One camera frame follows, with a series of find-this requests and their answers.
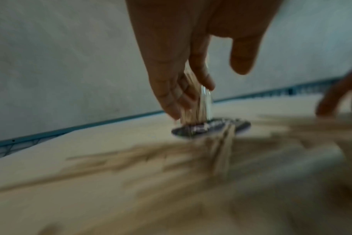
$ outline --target metal grid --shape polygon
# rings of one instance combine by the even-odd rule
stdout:
[[[324,93],[326,90],[330,88],[333,84],[338,82],[340,78],[334,78],[334,79],[327,79],[325,81],[321,82],[313,82],[313,83],[308,83],[308,84],[302,84],[298,86],[293,86],[293,87],[288,87],[288,88],[283,88],[283,89],[277,89],[277,90],[272,90],[272,91],[267,91],[267,92],[261,92],[261,93],[256,93],[256,94],[250,94],[250,95],[245,95],[245,96],[238,96],[234,98],[229,98],[229,99],[224,99],[224,100],[217,100],[215,102],[223,102],[227,100],[233,100],[233,99],[255,99],[255,98],[268,98],[268,97],[276,97],[276,96],[295,96],[295,95],[301,95],[301,94],[318,94],[318,93]],[[70,130],[60,130],[59,134],[39,134],[35,135],[35,138],[29,137],[30,140],[28,141],[22,141],[22,138],[16,138],[14,140],[9,140],[7,142],[14,142],[12,144],[0,144],[0,158],[5,157],[7,155],[10,155],[12,153],[18,152],[20,150],[29,148],[31,146],[34,146],[36,144],[43,143],[45,141],[48,141],[50,139],[56,138],[58,136],[61,136],[63,134],[66,134],[68,132],[71,132],[73,130],[78,130],[78,129],[84,129],[87,127],[92,127],[96,125],[102,125],[102,124],[107,124],[107,123],[113,123],[113,122],[118,122],[122,120],[128,120],[132,119],[135,117],[128,117],[128,118],[121,118],[117,120],[112,120],[112,121],[107,121],[105,123],[97,123],[97,124],[90,124],[82,127],[76,127],[72,128]]]

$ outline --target gray wall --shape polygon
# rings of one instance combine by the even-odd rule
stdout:
[[[214,38],[215,99],[352,68],[352,0],[289,0],[248,76]],[[0,0],[0,140],[159,110],[123,0]]]

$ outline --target human hand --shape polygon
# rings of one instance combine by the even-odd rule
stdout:
[[[184,75],[187,60],[199,83],[215,83],[205,65],[210,35],[232,38],[230,65],[247,74],[261,39],[282,0],[127,0],[150,86],[174,119],[191,108],[197,91]]]
[[[349,91],[352,91],[352,72],[331,87],[324,95],[318,104],[316,115],[320,117],[333,115],[341,98]]]

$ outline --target blue wire rack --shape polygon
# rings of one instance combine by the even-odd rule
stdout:
[[[267,98],[267,97],[274,97],[274,96],[295,96],[300,94],[324,93],[326,90],[328,90],[333,84],[335,84],[339,80],[341,79],[340,78],[325,79],[318,82],[311,82],[311,83],[306,83],[306,84],[301,84],[301,85],[296,85],[296,86],[291,86],[291,87],[286,87],[281,89],[275,89],[271,91],[265,91],[265,92],[255,93],[255,94],[244,95],[244,96],[237,96],[237,97],[232,97],[228,99],[215,100],[214,102],[218,103],[218,102],[224,102],[224,101],[235,100],[235,99],[255,99],[255,98]],[[159,113],[163,113],[163,112],[157,111],[152,113],[145,113],[141,115],[134,115],[130,117],[118,118],[118,119],[108,120],[104,122],[97,122],[97,123],[92,123],[87,125],[55,130],[51,132],[44,132],[44,133],[31,135],[31,136],[24,136],[24,137],[19,137],[15,139],[0,141],[0,158],[5,157],[9,154],[15,153],[17,151],[20,151],[22,149],[29,148],[36,144],[42,143],[44,141],[64,135],[66,133],[72,132],[74,130],[95,127],[99,125],[120,122],[120,121],[135,119],[135,118],[142,118],[142,117],[151,116]]]

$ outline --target wall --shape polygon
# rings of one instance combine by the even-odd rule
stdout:
[[[253,71],[214,38],[215,99],[340,76],[352,68],[352,0],[289,0]],[[0,140],[159,110],[123,0],[0,0]]]

